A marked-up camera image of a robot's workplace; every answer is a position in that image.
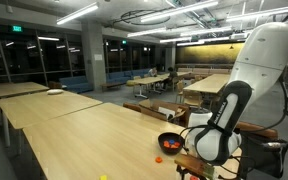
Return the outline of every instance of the floor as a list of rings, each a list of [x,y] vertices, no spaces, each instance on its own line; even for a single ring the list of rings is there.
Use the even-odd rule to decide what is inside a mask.
[[[124,102],[138,103],[143,98],[135,98],[133,95],[133,87],[122,86],[120,88],[114,87],[107,89],[104,92],[87,92],[84,93],[91,96],[94,99],[101,100],[103,102],[111,102],[118,105],[122,105]],[[175,92],[168,89],[166,92],[160,94],[145,93],[150,99],[160,99],[168,102],[175,101]],[[252,122],[263,126],[274,124],[282,115],[283,109],[283,94],[279,85],[275,85],[268,93],[251,105],[241,117],[241,120]],[[281,139],[288,140],[288,117],[276,127]],[[0,127],[0,137],[3,142],[2,127]],[[39,164],[32,153],[29,144],[24,140],[24,148],[22,155],[18,156],[16,152],[17,136],[19,132],[11,130],[11,142],[13,146],[6,149],[10,162],[13,165],[18,180],[40,180],[44,179],[43,172],[41,171]],[[254,170],[248,174],[248,179],[276,179],[260,171]],[[284,176],[281,178],[288,180],[288,152],[285,157],[284,163]]]

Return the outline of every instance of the ceiling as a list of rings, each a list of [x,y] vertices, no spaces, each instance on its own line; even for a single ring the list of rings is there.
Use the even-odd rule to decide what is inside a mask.
[[[169,1],[180,2],[182,6],[186,6],[206,0]],[[0,0],[2,4],[5,4],[5,2],[6,0]],[[169,29],[167,32],[154,34],[155,37],[161,39],[176,38],[179,37],[181,32],[202,29],[202,27],[198,25],[197,19],[204,24],[204,28],[232,26],[235,30],[252,29],[263,23],[272,22],[273,18],[262,17],[258,20],[250,19],[243,22],[236,21],[232,23],[226,22],[225,19],[227,16],[242,14],[244,4],[245,14],[288,6],[288,0],[218,0],[219,4],[217,6],[195,11],[195,14],[190,12],[172,16],[159,22],[155,21],[155,25],[138,25],[141,24],[138,17],[125,22],[122,21],[121,16],[125,14],[124,18],[135,17],[128,13],[143,10],[137,14],[139,16],[143,13],[172,8],[172,6],[167,4],[165,0],[110,0],[110,2],[106,2],[105,0],[60,0],[59,3],[54,0],[9,0],[11,6],[53,14],[59,18],[93,2],[99,3],[99,9],[82,18],[88,17],[99,21],[104,27],[122,29],[130,32],[167,27]],[[281,21],[285,16],[286,14],[277,15],[276,20]]]

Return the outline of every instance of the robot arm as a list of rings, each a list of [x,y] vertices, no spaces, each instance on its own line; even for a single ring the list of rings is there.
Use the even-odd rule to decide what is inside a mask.
[[[254,29],[240,51],[217,111],[207,128],[194,130],[198,155],[212,165],[222,165],[241,144],[233,132],[245,108],[267,92],[288,63],[288,22]]]

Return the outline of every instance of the white plate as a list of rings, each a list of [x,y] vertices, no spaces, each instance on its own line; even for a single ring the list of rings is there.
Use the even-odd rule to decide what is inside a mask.
[[[61,94],[64,91],[62,89],[51,89],[47,91],[48,95],[55,95],[55,94]]]

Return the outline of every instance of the exit sign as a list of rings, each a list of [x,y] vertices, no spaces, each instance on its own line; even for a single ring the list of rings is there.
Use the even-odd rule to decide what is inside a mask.
[[[23,28],[21,26],[12,26],[13,32],[23,32]]]

